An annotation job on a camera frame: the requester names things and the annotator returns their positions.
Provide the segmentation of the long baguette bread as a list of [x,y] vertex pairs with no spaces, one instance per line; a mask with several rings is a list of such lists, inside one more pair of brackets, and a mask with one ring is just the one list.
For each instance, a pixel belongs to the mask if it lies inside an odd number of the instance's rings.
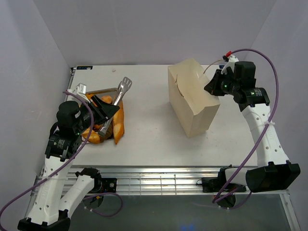
[[118,144],[120,139],[123,137],[124,132],[124,106],[123,101],[121,101],[119,105],[119,110],[113,117],[113,135],[115,144]]
[[101,142],[101,138],[100,138],[99,134],[97,134],[94,130],[92,130],[90,132],[90,128],[86,129],[82,133],[82,137],[84,139],[86,139],[89,134],[90,134],[90,136],[88,138],[88,142],[93,143],[93,144],[99,144]]

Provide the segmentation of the beige paper bag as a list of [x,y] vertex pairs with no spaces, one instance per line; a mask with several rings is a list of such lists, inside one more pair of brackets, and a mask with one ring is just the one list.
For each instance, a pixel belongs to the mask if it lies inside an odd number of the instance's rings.
[[209,79],[204,68],[193,58],[170,65],[169,102],[188,138],[209,130],[220,106],[217,96],[204,90]]

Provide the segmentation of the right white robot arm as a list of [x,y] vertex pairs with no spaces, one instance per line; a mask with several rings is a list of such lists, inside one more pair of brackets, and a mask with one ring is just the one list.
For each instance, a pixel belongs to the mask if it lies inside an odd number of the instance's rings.
[[255,71],[253,62],[228,61],[204,87],[211,95],[233,97],[253,137],[252,152],[257,154],[254,169],[244,164],[221,169],[217,184],[223,191],[235,184],[253,193],[286,190],[301,172],[299,164],[291,163],[280,144],[272,121],[274,109],[266,90],[256,87]]

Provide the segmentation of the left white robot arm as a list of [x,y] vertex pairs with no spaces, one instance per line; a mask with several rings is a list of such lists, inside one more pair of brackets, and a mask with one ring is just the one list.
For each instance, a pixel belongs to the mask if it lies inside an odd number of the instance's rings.
[[82,133],[95,124],[101,125],[120,109],[97,96],[82,103],[66,101],[59,105],[57,122],[50,130],[45,151],[45,167],[38,194],[28,216],[18,223],[20,231],[66,231],[78,204],[88,193],[102,192],[102,178],[95,168],[76,173],[77,181],[62,195],[73,159],[85,145]]

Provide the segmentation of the metal tray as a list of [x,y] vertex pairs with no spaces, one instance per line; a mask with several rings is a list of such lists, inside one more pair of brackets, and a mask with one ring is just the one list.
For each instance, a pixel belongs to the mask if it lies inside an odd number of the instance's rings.
[[[108,89],[108,90],[97,90],[97,91],[93,91],[93,92],[89,92],[86,93],[86,96],[88,97],[88,99],[91,98],[91,96],[96,95],[98,96],[102,101],[104,101],[105,103],[109,103],[111,104],[115,99],[116,99],[116,89]],[[102,127],[102,124],[94,124],[92,130],[94,130],[97,134],[99,129]],[[110,140],[113,139],[114,140],[114,135],[113,135],[113,119],[111,124],[109,125],[107,132],[104,136],[99,135],[101,138],[101,142],[103,143],[106,140]]]

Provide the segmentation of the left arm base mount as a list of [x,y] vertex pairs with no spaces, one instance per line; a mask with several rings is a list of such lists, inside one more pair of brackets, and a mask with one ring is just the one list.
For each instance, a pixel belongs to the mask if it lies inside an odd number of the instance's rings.
[[94,187],[91,193],[115,193],[117,188],[117,178],[97,178],[94,179]]

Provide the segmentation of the aluminium frame rail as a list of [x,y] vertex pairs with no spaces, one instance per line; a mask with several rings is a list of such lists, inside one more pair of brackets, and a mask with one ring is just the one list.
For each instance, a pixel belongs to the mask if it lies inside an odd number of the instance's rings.
[[218,167],[95,166],[103,178],[116,178],[121,196],[202,195],[201,178],[214,178]]

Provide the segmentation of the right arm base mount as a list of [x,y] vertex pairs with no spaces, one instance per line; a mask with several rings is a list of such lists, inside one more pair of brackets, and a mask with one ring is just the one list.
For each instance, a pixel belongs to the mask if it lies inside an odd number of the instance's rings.
[[[221,183],[218,178],[207,178],[203,177],[196,182],[197,186],[202,187],[202,192],[206,193],[217,193],[222,188],[224,183]],[[236,192],[246,192],[246,187],[234,183],[230,183],[225,189],[224,192],[229,193],[236,189]]]

